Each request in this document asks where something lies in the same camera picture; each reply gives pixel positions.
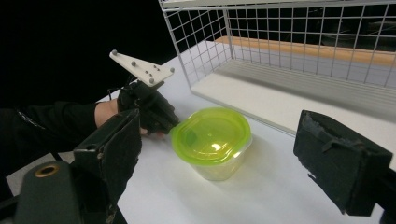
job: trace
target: green lid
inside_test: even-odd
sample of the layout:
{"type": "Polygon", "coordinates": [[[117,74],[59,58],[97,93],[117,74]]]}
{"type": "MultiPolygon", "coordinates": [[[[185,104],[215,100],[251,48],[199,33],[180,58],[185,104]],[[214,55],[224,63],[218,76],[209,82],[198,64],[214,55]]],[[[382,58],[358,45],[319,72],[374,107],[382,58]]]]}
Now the green lid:
{"type": "Polygon", "coordinates": [[[224,107],[199,110],[172,131],[176,154],[195,165],[226,162],[249,143],[248,121],[240,113],[224,107]]]}

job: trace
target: wire basket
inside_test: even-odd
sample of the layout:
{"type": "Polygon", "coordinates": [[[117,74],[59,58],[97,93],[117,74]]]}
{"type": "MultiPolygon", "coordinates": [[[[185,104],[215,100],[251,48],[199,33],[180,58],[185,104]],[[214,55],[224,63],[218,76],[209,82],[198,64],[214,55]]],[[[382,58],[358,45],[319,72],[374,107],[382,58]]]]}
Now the wire basket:
{"type": "Polygon", "coordinates": [[[395,146],[396,1],[160,5],[196,95],[291,135],[309,108],[395,146]]]}
{"type": "Polygon", "coordinates": [[[396,88],[395,1],[208,2],[160,1],[191,86],[236,59],[396,88]]]}

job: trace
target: plastic container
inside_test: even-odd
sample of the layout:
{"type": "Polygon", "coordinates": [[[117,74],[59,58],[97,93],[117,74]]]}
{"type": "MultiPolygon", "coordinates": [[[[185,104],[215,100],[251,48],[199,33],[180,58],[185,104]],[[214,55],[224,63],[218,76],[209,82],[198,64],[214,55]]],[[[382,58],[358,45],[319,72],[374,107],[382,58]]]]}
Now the plastic container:
{"type": "Polygon", "coordinates": [[[199,110],[172,131],[176,154],[207,180],[225,180],[241,166],[252,137],[248,121],[224,107],[199,110]]]}

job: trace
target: black background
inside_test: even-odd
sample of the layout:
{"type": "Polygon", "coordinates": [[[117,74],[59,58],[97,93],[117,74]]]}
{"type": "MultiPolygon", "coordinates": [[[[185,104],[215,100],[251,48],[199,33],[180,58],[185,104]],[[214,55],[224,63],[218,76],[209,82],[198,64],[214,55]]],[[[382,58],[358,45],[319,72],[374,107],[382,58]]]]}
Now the black background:
{"type": "Polygon", "coordinates": [[[2,1],[0,106],[95,102],[128,72],[111,50],[162,64],[176,56],[157,0],[2,1]]]}

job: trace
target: white shelf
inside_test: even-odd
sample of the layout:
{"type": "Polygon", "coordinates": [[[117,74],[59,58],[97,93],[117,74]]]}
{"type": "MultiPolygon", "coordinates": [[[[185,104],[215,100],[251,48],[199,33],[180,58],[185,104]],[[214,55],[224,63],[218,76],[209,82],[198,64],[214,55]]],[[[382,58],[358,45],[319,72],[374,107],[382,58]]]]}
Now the white shelf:
{"type": "Polygon", "coordinates": [[[396,90],[231,60],[191,91],[289,134],[304,109],[337,119],[387,150],[396,146],[396,90]]]}

